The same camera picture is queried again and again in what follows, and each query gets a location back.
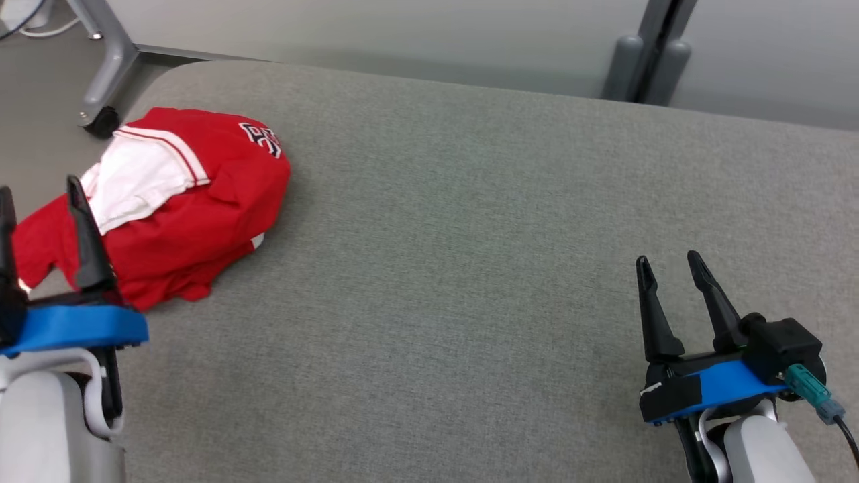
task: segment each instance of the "white power adapter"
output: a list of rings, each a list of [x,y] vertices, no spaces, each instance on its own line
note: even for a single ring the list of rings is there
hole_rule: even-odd
[[[34,10],[39,9],[40,0],[4,0],[0,5],[0,22],[6,25],[7,30],[19,28]],[[51,20],[51,10],[54,0],[45,0],[39,12],[27,22],[26,28],[40,28]]]

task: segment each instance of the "red fabric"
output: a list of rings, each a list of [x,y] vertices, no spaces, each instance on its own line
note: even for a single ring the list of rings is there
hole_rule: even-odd
[[[239,123],[267,129],[241,116],[165,108],[154,108],[130,124],[182,138],[211,180],[174,195],[152,216],[102,236],[120,291],[137,309],[171,297],[208,296],[215,277],[251,253],[250,240],[275,223],[289,162],[279,146],[275,157],[266,141],[250,139]],[[236,131],[233,136],[226,135],[230,129]],[[52,266],[75,286],[76,232],[64,195],[25,219],[13,243],[19,276],[27,286],[41,283]]]

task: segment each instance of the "white stripe trim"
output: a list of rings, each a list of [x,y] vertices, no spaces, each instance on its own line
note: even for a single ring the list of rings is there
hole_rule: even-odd
[[[124,125],[120,127],[117,131],[114,132],[114,136],[125,136],[127,138],[135,138],[140,139],[142,141],[152,140],[154,139],[147,138],[147,136],[153,138],[159,138],[163,141],[167,141],[163,143],[168,149],[173,150],[173,146],[179,150],[180,154],[188,161],[188,165],[191,167],[193,171],[193,177],[197,178],[198,185],[206,185],[209,184],[209,176],[206,174],[206,170],[203,168],[203,163],[197,158],[197,155],[194,154],[194,151],[190,146],[179,136],[173,134],[170,131],[158,131],[156,129],[141,129],[139,127],[130,127],[128,125]]]

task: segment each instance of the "metal leg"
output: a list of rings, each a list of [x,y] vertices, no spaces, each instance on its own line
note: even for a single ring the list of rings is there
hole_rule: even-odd
[[[107,0],[69,0],[69,3],[76,13],[85,12],[81,18],[87,18],[93,24],[90,38],[100,38],[92,36],[99,34],[105,42],[104,62],[89,84],[78,114],[77,124],[85,126],[93,123],[101,109],[107,106],[139,52],[110,10]]]

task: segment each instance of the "robotic arm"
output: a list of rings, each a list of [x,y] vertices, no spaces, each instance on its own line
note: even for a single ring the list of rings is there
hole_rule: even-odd
[[[77,292],[29,300],[18,286],[12,193],[0,188],[0,481],[125,481],[116,351],[149,340],[127,305],[80,181],[67,193],[80,267]],[[88,375],[58,366],[84,363]]]
[[[761,314],[741,319],[701,255],[690,251],[687,258],[710,313],[713,352],[684,355],[683,343],[674,337],[656,296],[656,278],[646,257],[639,257],[636,269],[649,362],[639,407],[645,422],[675,426],[691,479],[814,481],[779,423],[777,398],[806,399],[824,422],[838,424],[859,465],[844,409],[824,386],[821,342],[794,319],[767,322]]]

